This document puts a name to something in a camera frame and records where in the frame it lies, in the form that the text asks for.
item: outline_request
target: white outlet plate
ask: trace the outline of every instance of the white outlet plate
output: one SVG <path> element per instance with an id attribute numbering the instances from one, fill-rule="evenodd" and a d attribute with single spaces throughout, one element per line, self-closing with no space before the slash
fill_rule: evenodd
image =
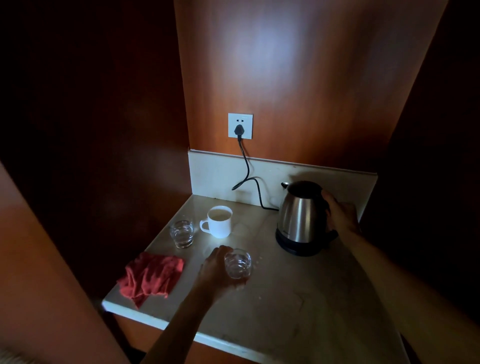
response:
<path id="1" fill-rule="evenodd" d="M 244 132 L 241 136 L 242 139 L 252 138 L 253 115 L 228 113 L 228 136 L 230 138 L 237 137 L 235 135 L 235 128 L 237 127 L 237 125 L 243 126 Z"/>

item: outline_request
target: glass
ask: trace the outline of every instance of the glass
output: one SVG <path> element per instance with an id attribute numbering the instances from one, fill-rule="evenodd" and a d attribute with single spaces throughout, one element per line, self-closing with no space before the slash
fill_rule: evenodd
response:
<path id="1" fill-rule="evenodd" d="M 180 220 L 170 225 L 170 236 L 177 248 L 189 247 L 193 242 L 193 221 L 187 216 L 181 216 Z"/>
<path id="2" fill-rule="evenodd" d="M 225 255 L 225 269 L 232 278 L 249 277 L 252 272 L 252 258 L 245 250 L 234 249 Z"/>

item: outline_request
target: red towel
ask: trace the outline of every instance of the red towel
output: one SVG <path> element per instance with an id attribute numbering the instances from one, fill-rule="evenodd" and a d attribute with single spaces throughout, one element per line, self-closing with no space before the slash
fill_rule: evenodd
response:
<path id="1" fill-rule="evenodd" d="M 140 253 L 125 267 L 127 274 L 117 281 L 120 293 L 130 298 L 137 308 L 150 294 L 168 297 L 180 278 L 183 263 L 183 259 L 176 256 Z"/>

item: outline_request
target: marble countertop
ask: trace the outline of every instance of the marble countertop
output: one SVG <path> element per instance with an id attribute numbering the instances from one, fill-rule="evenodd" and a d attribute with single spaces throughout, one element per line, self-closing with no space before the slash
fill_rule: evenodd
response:
<path id="1" fill-rule="evenodd" d="M 233 230 L 224 239 L 198 225 L 216 205 L 233 210 Z M 297 257 L 275 240 L 276 211 L 192 195 L 179 215 L 194 219 L 193 244 L 175 248 L 164 228 L 146 249 L 185 259 L 172 293 L 151 296 L 137 310 L 117 285 L 102 302 L 106 311 L 164 329 L 205 258 L 214 247 L 229 245 L 251 254 L 251 279 L 210 309 L 195 341 L 258 363 L 409 363 L 368 278 L 338 239 L 316 256 Z"/>

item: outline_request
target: stainless steel kettle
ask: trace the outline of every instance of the stainless steel kettle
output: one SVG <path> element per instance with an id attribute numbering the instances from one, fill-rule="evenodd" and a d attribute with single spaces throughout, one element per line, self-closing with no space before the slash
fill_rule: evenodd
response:
<path id="1" fill-rule="evenodd" d="M 278 215 L 276 240 L 286 251 L 300 256 L 317 254 L 338 234 L 326 232 L 328 203 L 322 188 L 311 181 L 283 182 L 287 195 Z"/>

